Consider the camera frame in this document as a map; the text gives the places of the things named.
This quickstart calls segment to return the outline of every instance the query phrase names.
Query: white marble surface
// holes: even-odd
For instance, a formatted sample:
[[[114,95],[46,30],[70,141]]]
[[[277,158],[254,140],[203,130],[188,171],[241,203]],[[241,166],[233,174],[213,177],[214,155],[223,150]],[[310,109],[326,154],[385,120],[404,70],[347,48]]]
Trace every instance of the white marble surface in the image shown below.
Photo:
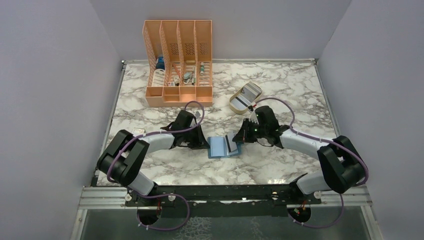
[[[181,108],[148,106],[145,100],[148,75],[147,63],[126,66],[108,141],[121,129],[132,132],[141,128],[152,132],[175,120]],[[243,118],[249,117],[248,112],[237,115],[228,106],[230,96],[248,81],[262,88],[262,97],[288,101],[296,114],[296,129],[323,137],[336,136],[312,63],[261,62],[213,64],[213,106],[205,108],[201,124],[206,138],[237,132]],[[283,104],[268,100],[259,104],[262,105],[273,109],[281,125],[290,122],[291,114]],[[209,159],[206,149],[160,150],[147,155],[141,167],[147,177],[160,185],[283,184],[319,169],[317,160],[300,152],[258,143],[244,144],[240,156],[222,159]],[[97,185],[114,184],[101,172]]]

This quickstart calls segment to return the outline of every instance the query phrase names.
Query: gray wall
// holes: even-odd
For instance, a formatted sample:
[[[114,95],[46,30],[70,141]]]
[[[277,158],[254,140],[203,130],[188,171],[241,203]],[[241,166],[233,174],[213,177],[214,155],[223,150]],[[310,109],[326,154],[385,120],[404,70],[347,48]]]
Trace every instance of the gray wall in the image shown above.
[[[69,239],[120,59],[88,0],[0,5],[0,238]]]
[[[119,56],[146,59],[145,20],[211,19],[218,59],[319,58],[350,0],[91,0]]]
[[[423,239],[424,1],[352,0],[318,62],[387,240]]]

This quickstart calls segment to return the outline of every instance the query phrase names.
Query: purple cable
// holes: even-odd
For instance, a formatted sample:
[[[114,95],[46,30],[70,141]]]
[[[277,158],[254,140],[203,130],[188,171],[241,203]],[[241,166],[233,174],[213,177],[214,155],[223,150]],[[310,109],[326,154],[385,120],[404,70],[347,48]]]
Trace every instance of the purple cable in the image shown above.
[[[340,219],[342,219],[342,216],[343,216],[343,213],[345,212],[345,201],[343,201],[343,197],[342,197],[342,195],[340,194],[340,200],[341,200],[341,212],[340,212],[340,215],[338,216],[338,218],[336,219],[336,220],[334,220],[332,223],[330,223],[330,224],[327,224],[327,225],[323,225],[323,226],[315,226],[315,225],[309,225],[309,224],[307,224],[307,223],[303,223],[302,224],[302,222],[298,222],[298,221],[296,221],[293,217],[292,217],[292,215],[288,215],[291,219],[293,219],[293,221],[296,223],[296,224],[299,224],[299,225],[302,225],[303,227],[307,227],[307,228],[311,228],[311,229],[326,229],[326,228],[329,228],[329,227],[331,227],[331,226],[333,226],[333,225],[336,225],[338,222],[340,222]]]
[[[326,139],[321,139],[321,138],[319,138],[319,137],[311,136],[311,135],[308,135],[308,134],[306,134],[306,133],[303,133],[303,132],[300,132],[300,131],[295,130],[295,129],[293,128],[293,123],[295,122],[295,112],[293,111],[292,107],[291,107],[291,106],[290,106],[287,102],[285,102],[285,101],[283,101],[283,100],[281,100],[281,99],[278,99],[278,98],[276,98],[276,97],[265,97],[265,98],[262,98],[262,99],[258,100],[258,101],[257,101],[257,103],[260,103],[260,102],[262,102],[262,101],[264,101],[264,100],[277,100],[277,101],[281,102],[282,104],[284,104],[284,105],[285,105],[285,106],[286,106],[286,107],[290,110],[290,112],[291,112],[291,116],[292,116],[292,119],[291,119],[291,122],[290,122],[289,127],[290,127],[290,130],[291,130],[293,133],[298,134],[298,135],[303,136],[303,137],[308,138],[308,139],[312,139],[312,140],[315,140],[315,141],[322,141],[322,142],[324,142],[324,143],[328,143],[328,144],[335,145],[335,146],[337,146],[338,148],[340,148],[340,149],[342,149],[342,150],[346,151],[348,154],[352,155],[354,158],[356,158],[356,160],[359,162],[359,164],[360,164],[360,165],[363,167],[363,169],[365,170],[365,178],[364,178],[364,179],[363,179],[360,183],[356,184],[355,186],[360,186],[360,185],[363,185],[363,184],[365,184],[365,183],[367,182],[367,180],[368,180],[368,167],[367,167],[367,165],[365,164],[365,162],[364,162],[364,161],[363,161],[363,160],[362,160],[359,156],[357,156],[355,153],[353,153],[352,151],[350,151],[350,150],[349,150],[349,149],[347,149],[346,147],[344,147],[344,146],[342,146],[342,145],[340,145],[340,144],[338,144],[338,143],[336,143],[336,142],[334,142],[334,141],[326,140]],[[295,222],[295,223],[297,223],[297,224],[299,224],[299,225],[302,225],[302,226],[304,226],[304,227],[307,227],[307,228],[312,228],[312,229],[324,229],[324,228],[329,228],[329,227],[331,227],[331,226],[333,226],[333,225],[337,224],[337,223],[340,221],[340,219],[342,218],[343,213],[345,212],[345,202],[343,201],[343,197],[342,197],[342,195],[341,195],[341,194],[340,194],[340,200],[341,200],[341,212],[340,212],[340,215],[338,216],[338,218],[337,218],[335,221],[333,221],[333,222],[332,222],[332,223],[330,223],[330,224],[324,225],[324,226],[314,226],[314,225],[309,225],[309,224],[305,224],[305,223],[302,225],[302,223],[301,223],[301,222],[298,222],[298,221],[294,220],[294,218],[293,218],[291,215],[289,215],[289,216],[290,216],[290,218],[291,218],[291,219],[293,219],[293,220],[294,220],[294,222]]]
[[[364,185],[368,181],[368,174],[369,174],[368,167],[365,164],[365,162],[358,155],[356,155],[355,153],[353,153],[351,150],[347,149],[346,147],[338,144],[337,142],[334,142],[334,141],[331,141],[331,140],[327,140],[327,139],[321,139],[319,137],[311,136],[311,135],[308,135],[306,133],[303,133],[303,132],[300,132],[300,131],[295,130],[293,128],[293,123],[295,122],[295,112],[293,111],[292,107],[290,107],[290,105],[287,102],[285,102],[285,101],[283,101],[281,99],[278,99],[276,97],[265,97],[265,98],[262,98],[262,99],[258,100],[257,103],[260,103],[260,102],[262,102],[264,100],[277,100],[277,101],[281,102],[282,104],[284,104],[290,110],[292,119],[291,119],[291,122],[290,122],[289,127],[290,127],[290,130],[293,133],[298,134],[298,135],[303,136],[303,137],[308,138],[308,139],[312,139],[312,140],[315,140],[315,141],[322,141],[324,143],[335,145],[336,147],[342,149],[343,151],[345,151],[346,153],[348,153],[352,157],[354,157],[359,162],[359,164],[363,167],[363,169],[365,171],[365,178],[360,183],[357,183],[355,186]]]
[[[142,223],[142,221],[140,220],[140,216],[137,213],[137,220],[140,226],[146,227],[146,229],[153,229],[153,230],[159,230],[159,231],[173,231],[173,230],[177,230],[179,228],[181,228],[182,226],[184,226],[190,218],[190,205],[189,202],[181,195],[178,194],[160,194],[160,195],[156,195],[156,196],[145,196],[145,195],[141,195],[139,192],[136,192],[140,197],[144,198],[144,199],[156,199],[156,198],[162,198],[162,197],[168,197],[168,196],[175,196],[175,197],[179,197],[180,199],[182,199],[185,203],[185,205],[187,206],[187,216],[185,217],[185,220],[177,226],[174,227],[170,227],[170,228],[161,228],[161,227],[155,227],[155,226],[150,226],[150,225],[144,225]]]
[[[113,179],[111,179],[112,168],[114,167],[114,165],[116,164],[116,162],[118,161],[118,159],[119,159],[119,157],[122,155],[122,153],[123,153],[123,152],[125,152],[125,150],[128,148],[128,146],[129,146],[129,145],[131,145],[131,143],[133,143],[135,140],[137,140],[137,139],[139,139],[139,138],[141,138],[141,137],[147,137],[147,136],[151,136],[151,135],[155,135],[155,134],[179,134],[179,133],[184,133],[184,132],[188,132],[188,131],[190,131],[190,130],[193,130],[193,129],[195,129],[197,126],[199,126],[199,125],[200,125],[200,123],[203,121],[203,118],[205,117],[205,108],[204,108],[204,107],[203,107],[203,105],[202,105],[200,102],[198,102],[198,101],[189,101],[189,102],[187,102],[187,103],[185,104],[185,106],[184,106],[184,110],[186,110],[187,106],[188,106],[189,104],[191,104],[191,103],[196,103],[196,104],[198,104],[198,105],[200,106],[200,108],[201,108],[201,112],[202,112],[202,114],[201,114],[201,118],[200,118],[199,122],[198,122],[198,123],[196,123],[196,125],[191,126],[191,127],[187,128],[187,129],[183,129],[183,130],[177,130],[177,131],[163,131],[163,132],[161,132],[161,131],[153,131],[153,132],[149,132],[149,133],[146,133],[146,134],[140,134],[140,135],[138,135],[138,136],[133,137],[133,138],[132,138],[129,142],[127,142],[127,143],[123,146],[123,148],[122,148],[122,149],[118,152],[118,154],[116,155],[115,159],[113,159],[112,163],[110,164],[109,169],[107,170],[107,175],[106,175],[107,180],[108,180],[109,182],[111,182],[111,183],[116,183],[116,181],[114,181]],[[185,217],[185,220],[184,220],[184,221],[183,221],[180,225],[178,225],[178,226],[171,227],[171,228],[160,228],[160,227],[154,227],[154,226],[148,227],[147,225],[144,225],[144,224],[140,221],[139,215],[137,214],[137,220],[138,220],[138,222],[139,222],[139,224],[140,224],[141,226],[146,227],[146,228],[150,228],[150,229],[154,229],[154,230],[159,230],[159,231],[173,231],[173,230],[176,230],[176,229],[181,228],[182,226],[184,226],[184,225],[185,225],[185,224],[189,221],[189,218],[190,218],[190,205],[189,205],[189,202],[188,202],[188,201],[187,201],[187,200],[186,200],[183,196],[178,195],[178,194],[173,194],[173,193],[169,193],[169,194],[161,194],[161,195],[155,195],[155,196],[145,196],[145,195],[142,195],[142,194],[140,194],[139,192],[137,192],[137,191],[135,191],[135,190],[134,190],[134,192],[136,192],[136,193],[137,193],[140,197],[145,198],[145,199],[156,199],[156,198],[162,198],[162,197],[168,197],[168,196],[175,196],[175,197],[181,198],[181,199],[185,202],[185,205],[187,206],[187,216]]]

